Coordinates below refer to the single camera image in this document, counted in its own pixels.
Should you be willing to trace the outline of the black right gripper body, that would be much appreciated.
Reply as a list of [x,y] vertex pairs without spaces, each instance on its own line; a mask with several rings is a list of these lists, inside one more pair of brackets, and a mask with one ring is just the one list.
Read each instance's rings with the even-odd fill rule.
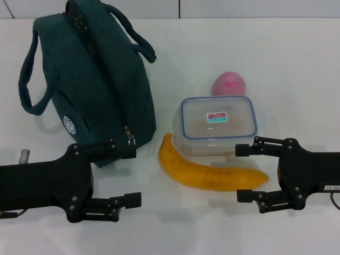
[[302,148],[296,139],[284,139],[278,180],[294,210],[304,209],[312,194],[340,193],[340,152],[312,152]]

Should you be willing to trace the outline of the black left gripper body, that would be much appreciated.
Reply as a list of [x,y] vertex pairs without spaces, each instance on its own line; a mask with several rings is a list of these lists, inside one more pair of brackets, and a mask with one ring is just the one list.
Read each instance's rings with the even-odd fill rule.
[[59,159],[0,166],[0,219],[33,208],[62,208],[71,223],[93,194],[93,174],[85,146],[70,145]]

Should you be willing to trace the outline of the clear plastic food container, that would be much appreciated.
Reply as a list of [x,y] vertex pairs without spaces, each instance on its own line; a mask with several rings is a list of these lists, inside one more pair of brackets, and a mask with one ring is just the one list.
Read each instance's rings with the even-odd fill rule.
[[185,98],[173,117],[173,144],[187,156],[221,156],[258,133],[252,101],[246,96]]

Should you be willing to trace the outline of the dark teal insulated lunch bag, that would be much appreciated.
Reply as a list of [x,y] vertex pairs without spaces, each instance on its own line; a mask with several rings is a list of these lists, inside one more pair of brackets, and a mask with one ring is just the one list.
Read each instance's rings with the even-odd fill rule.
[[140,148],[156,131],[145,62],[156,53],[117,8],[67,0],[65,11],[34,20],[18,81],[23,109],[41,115],[49,102],[82,145],[113,139]]

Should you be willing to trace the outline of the pink peach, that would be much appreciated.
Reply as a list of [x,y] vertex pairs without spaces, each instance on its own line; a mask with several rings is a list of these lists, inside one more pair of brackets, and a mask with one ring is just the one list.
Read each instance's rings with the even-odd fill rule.
[[244,79],[235,72],[221,74],[212,85],[213,96],[245,95],[246,84]]

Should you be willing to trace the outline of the yellow banana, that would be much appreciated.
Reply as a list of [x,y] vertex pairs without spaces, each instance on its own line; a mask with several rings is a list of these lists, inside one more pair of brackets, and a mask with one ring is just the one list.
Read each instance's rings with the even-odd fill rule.
[[173,134],[164,135],[158,159],[163,171],[173,180],[192,188],[234,192],[252,190],[269,180],[269,176],[257,169],[244,167],[215,167],[186,160],[172,144]]

